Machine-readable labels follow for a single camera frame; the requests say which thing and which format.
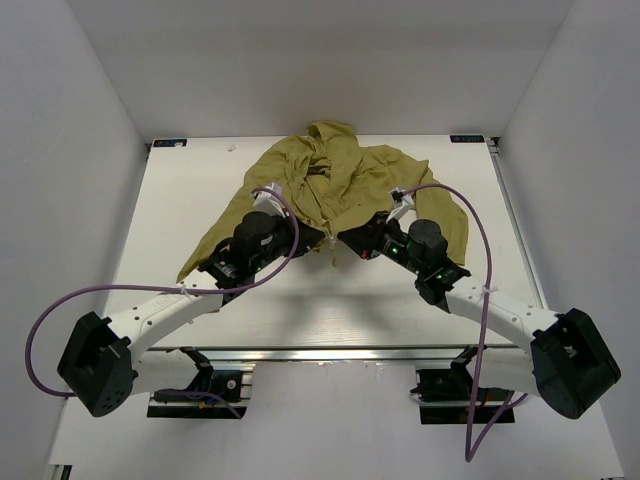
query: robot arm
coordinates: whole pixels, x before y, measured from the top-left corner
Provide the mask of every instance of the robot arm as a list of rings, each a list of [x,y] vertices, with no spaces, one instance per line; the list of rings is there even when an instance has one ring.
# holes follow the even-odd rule
[[[435,222],[416,220],[408,233],[401,230],[398,218],[409,207],[398,192],[391,192],[394,211],[378,212],[338,239],[363,259],[383,255],[414,273],[415,287],[430,305],[480,323],[484,286],[447,257],[447,240]],[[577,309],[558,314],[492,292],[487,328],[519,349],[487,349],[481,387],[535,394],[561,415],[578,418],[620,379],[593,321]],[[477,347],[468,347],[452,363],[452,373],[469,386],[476,353]]]
[[[257,272],[291,251],[294,232],[285,213],[269,194],[259,194],[255,207],[260,211],[245,215],[233,237],[223,240],[177,285],[182,293],[162,293],[104,319],[91,312],[76,322],[58,373],[93,416],[112,412],[132,394],[166,388],[208,391],[212,368],[195,349],[148,349],[185,323],[237,298],[243,292],[232,289],[253,284]],[[318,230],[298,226],[294,257],[324,238]],[[216,288],[229,293],[204,293]]]

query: white tabletop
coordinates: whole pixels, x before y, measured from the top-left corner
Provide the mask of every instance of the white tabletop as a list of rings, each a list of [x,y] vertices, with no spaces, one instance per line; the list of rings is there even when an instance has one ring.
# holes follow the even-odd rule
[[[240,186],[244,171],[276,138],[190,139],[151,151],[120,264],[119,283],[170,284]],[[533,294],[484,144],[448,137],[363,137],[428,158],[443,183],[477,208],[494,250],[495,283],[527,302]],[[475,343],[475,324],[429,307],[402,269],[339,251],[297,259],[272,282],[219,314],[200,318],[164,345],[327,346]],[[467,266],[485,259],[472,226]],[[314,276],[307,275],[314,271]],[[113,294],[109,311],[145,294]],[[499,342],[491,336],[492,342]],[[580,420],[540,399],[498,425],[474,462],[464,462],[464,427],[420,425],[409,396],[410,365],[261,363],[247,414],[236,420],[148,419],[147,395],[95,419],[67,402],[50,462],[73,465],[71,480],[580,478],[621,475],[599,405]]]
[[[189,139],[185,147],[153,148],[116,282],[172,284],[241,186],[245,171],[277,140]],[[452,144],[448,136],[364,136],[359,140],[365,146],[389,144],[418,160],[428,159],[435,177],[467,196],[484,222],[493,248],[495,285],[524,302],[534,301],[486,144]],[[403,227],[408,228],[413,219],[413,212],[406,215]],[[477,227],[471,225],[470,230],[467,268],[482,278],[484,249]],[[427,305],[413,286],[413,276],[387,259],[363,261],[341,243],[337,267],[332,267],[331,259],[328,247],[295,259],[271,282],[245,293],[220,313],[180,328],[159,345],[309,347],[477,341],[475,323]],[[129,308],[148,296],[113,293],[107,311]],[[493,333],[488,341],[506,342]]]

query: purple cable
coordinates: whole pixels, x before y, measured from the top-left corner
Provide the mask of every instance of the purple cable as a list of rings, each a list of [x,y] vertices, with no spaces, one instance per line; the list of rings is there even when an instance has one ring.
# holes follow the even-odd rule
[[[198,397],[209,397],[209,398],[213,398],[216,402],[220,402],[221,404],[223,404],[225,407],[227,407],[229,409],[229,411],[231,413],[233,413],[233,415],[238,418],[241,419],[242,415],[240,415],[238,413],[238,411],[233,408],[231,406],[231,404],[229,402],[227,402],[224,398],[222,398],[220,395],[216,395],[215,393],[210,393],[210,392],[195,392],[195,391],[190,391],[190,390],[175,390],[173,388],[165,388],[164,390],[158,390],[158,393],[162,394],[162,395],[178,395],[178,396],[184,396],[184,395],[189,395],[189,396],[198,396]]]
[[[447,190],[448,192],[453,193],[456,197],[462,200],[462,202],[469,209],[469,212],[471,212],[471,215],[476,221],[476,224],[478,225],[478,229],[480,230],[480,236],[482,237],[482,242],[484,243],[484,248],[487,255],[487,276],[485,277],[485,282],[484,282],[485,292],[484,292],[484,299],[482,302],[482,315],[480,317],[480,335],[478,338],[478,353],[476,354],[476,367],[473,373],[473,383],[471,385],[471,398],[469,399],[469,415],[467,417],[467,431],[466,431],[466,441],[465,441],[465,447],[464,447],[465,460],[467,462],[471,462],[476,452],[478,451],[478,447],[480,447],[480,443],[482,443],[482,440],[487,435],[491,427],[496,423],[498,418],[500,418],[500,415],[502,415],[509,408],[513,408],[519,405],[520,403],[522,403],[522,401],[526,398],[526,394],[520,397],[514,403],[509,404],[509,402],[511,401],[511,398],[513,397],[513,392],[510,392],[507,395],[507,398],[505,399],[504,403],[500,406],[500,408],[498,408],[498,410],[493,415],[493,417],[491,417],[491,420],[489,420],[489,422],[482,429],[476,441],[472,444],[473,420],[475,418],[476,403],[478,401],[478,383],[480,381],[482,355],[484,352],[485,338],[487,336],[487,322],[488,322],[488,316],[489,316],[489,295],[490,295],[489,289],[491,287],[491,277],[493,276],[493,261],[491,259],[491,247],[489,246],[489,239],[487,238],[487,232],[484,229],[484,225],[480,221],[480,217],[478,216],[478,213],[476,212],[475,208],[473,208],[469,200],[467,200],[464,195],[462,195],[460,192],[458,192],[454,188],[451,188],[447,185],[442,185],[440,183],[425,183],[424,185],[419,185],[417,187],[413,187],[405,190],[404,194],[410,195],[424,188],[442,188],[443,190]]]
[[[280,203],[282,203],[282,205],[284,206],[286,212],[288,212],[289,219],[291,220],[291,223],[293,225],[293,231],[294,231],[293,246],[291,247],[291,251],[289,252],[289,255],[287,255],[287,257],[284,259],[284,261],[280,265],[278,265],[278,267],[273,272],[271,272],[269,275],[267,275],[263,279],[258,280],[257,282],[250,283],[248,285],[243,285],[241,287],[217,289],[217,290],[208,290],[208,289],[202,289],[202,288],[188,289],[186,291],[189,294],[193,294],[193,295],[222,295],[222,294],[226,294],[226,293],[244,292],[245,290],[249,290],[251,288],[259,287],[260,285],[268,282],[273,277],[275,277],[278,273],[280,273],[282,271],[282,269],[287,266],[287,264],[291,261],[291,259],[295,255],[296,250],[298,249],[298,241],[300,240],[300,228],[298,227],[298,219],[294,215],[293,209],[289,206],[287,201],[284,198],[282,198],[282,196],[280,196],[278,193],[274,192],[273,190],[270,190],[270,189],[268,189],[266,187],[257,187],[257,188],[254,188],[251,191],[251,193],[256,193],[256,192],[267,192],[267,193],[270,193]],[[96,286],[93,286],[93,287],[81,288],[80,290],[76,290],[75,292],[71,292],[71,293],[65,295],[64,297],[59,298],[55,302],[53,302],[51,305],[49,305],[49,307],[47,307],[47,309],[44,312],[42,312],[42,314],[38,317],[38,319],[33,324],[33,327],[31,327],[31,330],[29,331],[29,335],[27,336],[27,344],[26,344],[25,350],[24,350],[24,363],[25,363],[25,365],[27,367],[27,375],[29,376],[29,379],[31,380],[31,382],[37,388],[39,388],[41,391],[43,391],[44,393],[47,393],[47,394],[52,395],[54,397],[61,397],[61,398],[71,398],[71,397],[75,397],[76,396],[72,392],[61,392],[61,391],[53,390],[53,389],[47,387],[46,385],[44,385],[40,381],[40,379],[36,376],[36,373],[35,373],[35,371],[33,369],[33,361],[31,359],[31,353],[32,353],[32,350],[33,350],[33,340],[35,339],[36,333],[38,332],[38,329],[40,328],[40,325],[42,325],[42,322],[44,322],[44,320],[51,314],[51,312],[53,312],[60,305],[62,305],[63,303],[68,302],[72,298],[79,297],[80,295],[84,295],[86,293],[101,292],[101,291],[104,291],[104,290],[134,290],[134,291],[143,291],[143,292],[160,292],[160,293],[172,293],[172,294],[183,294],[184,293],[183,289],[177,288],[177,287],[158,287],[158,286],[153,286],[153,285],[96,285]],[[193,395],[194,392],[191,392],[191,393],[190,392],[186,392],[186,393],[183,392],[183,395],[187,395],[187,394],[188,395]],[[211,393],[208,393],[208,392],[195,392],[195,394],[196,395],[201,395],[201,396],[212,396],[212,395],[214,395],[214,394],[211,394]],[[229,405],[228,402],[224,401],[222,398],[218,397],[217,395],[215,395],[215,397],[217,397],[216,400],[218,400],[218,401],[222,402],[223,404],[225,404],[227,406],[227,408],[229,408],[233,412],[233,414],[235,416],[240,418],[238,412],[233,410],[233,408],[231,408],[231,405]]]

